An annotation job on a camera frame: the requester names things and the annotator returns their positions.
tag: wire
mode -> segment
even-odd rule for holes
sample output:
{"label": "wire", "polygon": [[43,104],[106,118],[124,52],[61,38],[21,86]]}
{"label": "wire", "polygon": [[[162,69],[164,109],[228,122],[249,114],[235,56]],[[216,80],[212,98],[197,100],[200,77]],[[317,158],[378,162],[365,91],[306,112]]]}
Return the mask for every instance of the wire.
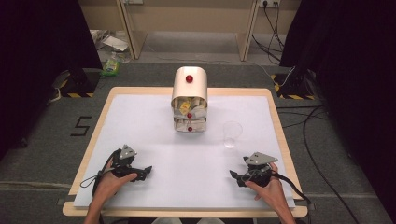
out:
{"label": "wire", "polygon": [[[272,41],[273,41],[273,39],[275,38],[275,39],[277,40],[277,43],[278,43],[278,45],[279,45],[279,48],[281,49],[281,51],[283,51],[284,44],[283,44],[282,41],[280,40],[279,34],[278,34],[278,30],[277,30],[277,24],[278,24],[278,20],[279,20],[279,4],[278,4],[278,3],[275,3],[275,14],[276,14],[276,15],[275,15],[275,26],[272,24],[272,22],[271,22],[271,20],[270,20],[270,18],[269,18],[269,16],[268,16],[268,14],[267,14],[266,8],[267,8],[267,6],[266,6],[266,4],[264,4],[264,7],[263,7],[264,14],[265,14],[265,17],[267,18],[268,22],[270,23],[271,29],[272,29],[272,31],[273,31],[273,35],[272,35],[271,40],[270,40],[270,43],[269,43],[269,45],[268,45],[268,49],[271,48]],[[271,60],[271,58],[270,58],[270,54],[268,54],[268,60],[269,60],[271,63],[274,63],[274,62]]]}
{"label": "wire", "polygon": [[355,215],[353,214],[352,210],[349,208],[349,206],[347,205],[347,203],[344,201],[344,199],[341,197],[341,195],[337,192],[337,190],[335,190],[335,188],[332,186],[332,184],[329,182],[329,180],[325,177],[325,175],[321,172],[321,170],[319,169],[314,157],[312,156],[311,150],[307,144],[306,141],[306,123],[308,122],[308,120],[312,117],[312,115],[315,113],[315,111],[317,111],[319,108],[321,108],[322,105],[317,106],[315,109],[313,109],[311,111],[311,113],[308,115],[308,117],[306,118],[306,120],[304,121],[304,126],[303,126],[303,137],[304,137],[304,145],[306,148],[306,151],[308,152],[309,158],[311,159],[312,163],[314,164],[315,168],[317,169],[318,173],[320,174],[320,176],[323,178],[323,180],[326,182],[326,184],[330,187],[330,189],[332,189],[332,191],[334,192],[334,194],[338,197],[338,199],[341,201],[341,203],[344,205],[344,207],[346,208],[346,210],[348,211],[348,213],[352,216],[353,220],[359,224],[358,219],[355,217]]}
{"label": "wire", "polygon": [[[322,114],[322,113],[325,113],[325,112],[323,111],[323,112],[317,113],[316,115],[313,115],[313,116],[311,116],[311,117],[314,117],[314,118],[317,118],[317,119],[326,119],[326,118],[318,117],[318,115],[319,115],[319,114]],[[278,112],[278,114],[295,114],[295,115],[304,115],[304,116],[308,116],[308,115],[306,115],[306,114],[294,113],[294,112]],[[282,126],[282,128],[283,128],[283,129],[286,129],[286,128],[289,128],[289,127],[292,127],[292,126],[296,126],[296,125],[299,125],[299,124],[302,124],[302,123],[304,123],[304,121],[301,121],[301,122],[298,122],[298,123],[294,123],[294,124],[290,124],[290,125],[287,125],[287,126]]]}
{"label": "wire", "polygon": [[259,46],[259,48],[260,48],[262,51],[264,51],[265,53],[267,53],[268,56],[271,56],[271,57],[273,57],[274,59],[276,59],[277,61],[280,62],[280,59],[279,59],[278,57],[276,57],[275,54],[273,54],[273,53],[271,52],[271,50],[277,51],[277,52],[282,52],[281,50],[270,49],[269,47],[266,47],[266,46],[264,46],[263,44],[261,44],[261,43],[256,39],[256,37],[255,37],[254,35],[252,35],[252,37],[253,37],[253,40],[256,42],[256,44]]}

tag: hand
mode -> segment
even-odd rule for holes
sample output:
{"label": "hand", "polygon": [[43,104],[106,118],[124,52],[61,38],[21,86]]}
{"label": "hand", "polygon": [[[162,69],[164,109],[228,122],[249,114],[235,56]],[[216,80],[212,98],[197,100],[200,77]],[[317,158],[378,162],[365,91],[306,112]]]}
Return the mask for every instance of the hand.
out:
{"label": "hand", "polygon": [[[272,170],[277,172],[277,166],[273,162],[271,162],[270,165]],[[282,183],[278,178],[271,176],[270,182],[264,188],[251,181],[247,181],[245,184],[257,192],[254,200],[258,201],[262,198],[279,215],[282,223],[295,223],[294,217],[286,202]]]}
{"label": "hand", "polygon": [[96,192],[93,195],[92,202],[85,217],[84,224],[97,224],[99,222],[100,211],[107,200],[114,196],[119,189],[126,183],[137,178],[137,174],[129,174],[118,178],[111,172],[102,176]]}

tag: red button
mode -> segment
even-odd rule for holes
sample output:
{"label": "red button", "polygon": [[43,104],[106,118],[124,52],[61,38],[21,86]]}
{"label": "red button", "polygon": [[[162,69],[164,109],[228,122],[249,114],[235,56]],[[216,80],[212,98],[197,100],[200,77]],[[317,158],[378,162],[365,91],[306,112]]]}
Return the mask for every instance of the red button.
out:
{"label": "red button", "polygon": [[191,83],[193,79],[194,79],[194,78],[192,77],[192,75],[186,76],[186,81],[187,81],[188,83]]}

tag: yellow black hazard tape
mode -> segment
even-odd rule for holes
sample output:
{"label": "yellow black hazard tape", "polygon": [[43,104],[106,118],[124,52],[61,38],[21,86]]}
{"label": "yellow black hazard tape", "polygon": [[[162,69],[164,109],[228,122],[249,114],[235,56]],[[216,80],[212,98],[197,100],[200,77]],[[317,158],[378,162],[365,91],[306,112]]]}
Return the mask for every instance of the yellow black hazard tape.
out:
{"label": "yellow black hazard tape", "polygon": [[87,75],[91,75],[89,78],[91,83],[89,83],[88,85],[77,86],[69,74],[59,88],[62,97],[69,97],[69,98],[93,97],[93,93],[95,91],[96,84],[99,79],[99,75],[97,74],[94,75],[87,74]]}
{"label": "yellow black hazard tape", "polygon": [[92,93],[63,92],[62,97],[70,97],[70,98],[93,97],[93,92]]}
{"label": "yellow black hazard tape", "polygon": [[271,75],[271,79],[274,81],[274,87],[276,95],[282,99],[292,100],[314,100],[315,97],[312,94],[311,88],[306,83],[300,88],[291,88],[288,85],[282,85],[284,83],[286,74],[274,74]]}

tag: wrist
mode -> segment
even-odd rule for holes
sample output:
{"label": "wrist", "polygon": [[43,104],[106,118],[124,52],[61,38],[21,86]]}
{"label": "wrist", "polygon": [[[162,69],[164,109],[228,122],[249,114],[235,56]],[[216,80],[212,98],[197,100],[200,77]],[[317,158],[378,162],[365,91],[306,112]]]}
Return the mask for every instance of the wrist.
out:
{"label": "wrist", "polygon": [[106,200],[104,198],[95,196],[90,203],[90,207],[102,208],[105,202]]}
{"label": "wrist", "polygon": [[282,224],[293,224],[296,223],[293,214],[288,207],[282,207],[275,210],[279,216]]}

